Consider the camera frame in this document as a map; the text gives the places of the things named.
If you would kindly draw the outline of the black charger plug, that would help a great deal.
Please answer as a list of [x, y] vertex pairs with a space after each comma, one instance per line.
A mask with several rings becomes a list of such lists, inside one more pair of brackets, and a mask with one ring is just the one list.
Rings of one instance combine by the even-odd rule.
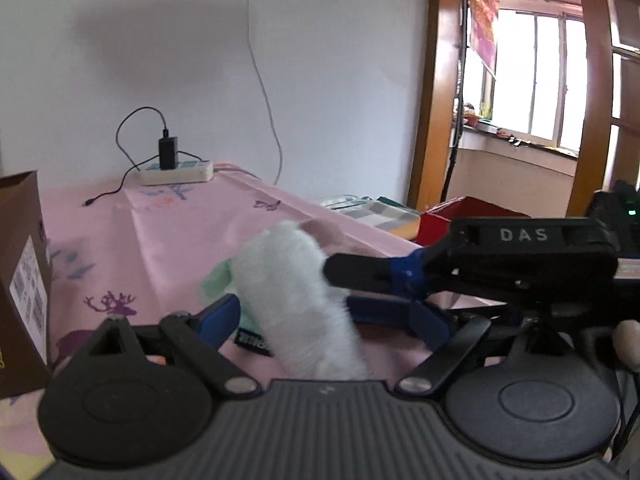
[[175, 170], [178, 167], [178, 138], [172, 136], [167, 128], [163, 128], [158, 140], [158, 162], [160, 170]]

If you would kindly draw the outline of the red storage box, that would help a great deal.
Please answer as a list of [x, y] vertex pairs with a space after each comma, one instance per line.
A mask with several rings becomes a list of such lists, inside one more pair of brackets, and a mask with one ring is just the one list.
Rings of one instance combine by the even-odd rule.
[[420, 215], [416, 244], [435, 244], [449, 232], [454, 220], [465, 218], [527, 218], [527, 214], [472, 196], [456, 197], [427, 209]]

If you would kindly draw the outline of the wooden door frame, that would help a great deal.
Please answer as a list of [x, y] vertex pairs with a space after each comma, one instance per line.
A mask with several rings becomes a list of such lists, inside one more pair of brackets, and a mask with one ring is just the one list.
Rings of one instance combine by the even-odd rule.
[[462, 0], [427, 0], [424, 66], [408, 203], [442, 201], [457, 88]]

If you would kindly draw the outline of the white power strip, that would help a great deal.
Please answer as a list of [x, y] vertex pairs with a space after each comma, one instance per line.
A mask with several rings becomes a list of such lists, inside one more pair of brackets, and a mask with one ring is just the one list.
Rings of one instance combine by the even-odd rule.
[[186, 160], [178, 162], [175, 169], [165, 170], [160, 168], [158, 162], [154, 162], [138, 173], [138, 181], [145, 186], [203, 183], [212, 180], [213, 176], [214, 166], [208, 160]]

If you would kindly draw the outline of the window with white frame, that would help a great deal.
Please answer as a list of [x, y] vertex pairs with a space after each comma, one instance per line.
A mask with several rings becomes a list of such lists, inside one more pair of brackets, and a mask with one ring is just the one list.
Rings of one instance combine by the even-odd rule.
[[468, 0], [464, 123], [575, 156], [584, 128], [586, 29], [574, 4]]

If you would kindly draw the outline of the white fluffy plush toy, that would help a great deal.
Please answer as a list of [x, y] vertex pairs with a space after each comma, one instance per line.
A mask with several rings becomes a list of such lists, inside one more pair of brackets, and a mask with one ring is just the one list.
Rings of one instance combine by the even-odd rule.
[[261, 232], [232, 259], [243, 310], [288, 377], [367, 380], [372, 372], [350, 317], [348, 291], [323, 275], [326, 254], [293, 221]]

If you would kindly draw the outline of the mint green cloth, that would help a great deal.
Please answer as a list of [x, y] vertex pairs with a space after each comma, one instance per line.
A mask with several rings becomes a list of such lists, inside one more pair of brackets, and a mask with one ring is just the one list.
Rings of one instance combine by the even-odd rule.
[[232, 275], [232, 259], [218, 262], [201, 282], [201, 297], [204, 307], [226, 295], [235, 295], [236, 287]]

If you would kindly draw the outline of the brown cardboard box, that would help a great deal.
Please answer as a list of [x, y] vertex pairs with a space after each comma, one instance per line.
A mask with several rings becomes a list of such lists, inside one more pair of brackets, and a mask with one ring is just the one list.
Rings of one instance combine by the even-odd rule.
[[1, 397], [41, 389], [51, 377], [52, 266], [35, 171], [1, 179]]

